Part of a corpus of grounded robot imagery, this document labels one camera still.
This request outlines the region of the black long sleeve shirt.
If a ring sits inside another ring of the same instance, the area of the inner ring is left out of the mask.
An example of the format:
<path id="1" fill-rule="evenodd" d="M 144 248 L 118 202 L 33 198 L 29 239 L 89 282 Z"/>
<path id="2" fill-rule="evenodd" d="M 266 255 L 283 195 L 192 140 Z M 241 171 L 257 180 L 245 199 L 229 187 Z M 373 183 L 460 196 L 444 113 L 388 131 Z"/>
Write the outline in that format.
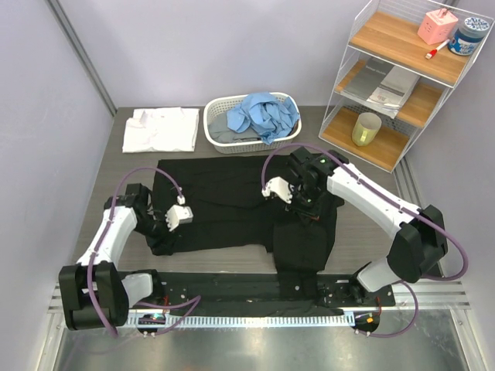
<path id="1" fill-rule="evenodd" d="M 262 156 L 160 160 L 158 167 L 182 187 L 193 221 L 146 242 L 156 256 L 262 245 L 273 256 L 280 295 L 315 299 L 343 200 L 325 194 L 317 220 L 288 211 L 280 199 L 261 194 L 264 161 Z"/>

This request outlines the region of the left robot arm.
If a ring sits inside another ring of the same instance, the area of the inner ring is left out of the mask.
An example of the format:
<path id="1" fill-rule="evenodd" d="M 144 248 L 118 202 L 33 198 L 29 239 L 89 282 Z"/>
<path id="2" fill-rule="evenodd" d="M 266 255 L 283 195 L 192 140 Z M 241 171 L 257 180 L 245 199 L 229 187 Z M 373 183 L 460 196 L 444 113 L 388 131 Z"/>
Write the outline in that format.
<path id="1" fill-rule="evenodd" d="M 108 199 L 101 225 L 84 255 L 75 264 L 61 268 L 59 286 L 68 329 L 104 327 L 90 299 L 87 284 L 92 253 L 96 253 L 91 274 L 94 296 L 112 328 L 126 323 L 128 310 L 138 302 L 147 308 L 157 308 L 165 303 L 166 293 L 157 270 L 134 271 L 122 276 L 117 269 L 132 232 L 150 238 L 168 232 L 167 226 L 155 221 L 149 213 L 150 198 L 151 191 L 136 183 L 126 187 L 114 209 L 111 209 L 112 199 Z"/>

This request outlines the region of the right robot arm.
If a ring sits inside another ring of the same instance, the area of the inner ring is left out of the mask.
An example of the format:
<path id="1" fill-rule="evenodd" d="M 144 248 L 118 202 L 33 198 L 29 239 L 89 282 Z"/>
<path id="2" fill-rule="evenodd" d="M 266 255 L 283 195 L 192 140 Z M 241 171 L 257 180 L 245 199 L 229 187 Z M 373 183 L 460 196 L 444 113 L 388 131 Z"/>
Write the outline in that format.
<path id="1" fill-rule="evenodd" d="M 443 215 L 434 206 L 421 209 L 394 196 L 336 153 L 317 155 L 300 147 L 290 154 L 288 166 L 295 176 L 288 185 L 290 209 L 315 219 L 323 214 L 325 198 L 340 198 L 391 238 L 386 257 L 355 273 L 349 294 L 356 304 L 369 304 L 389 284 L 417 282 L 446 255 Z"/>

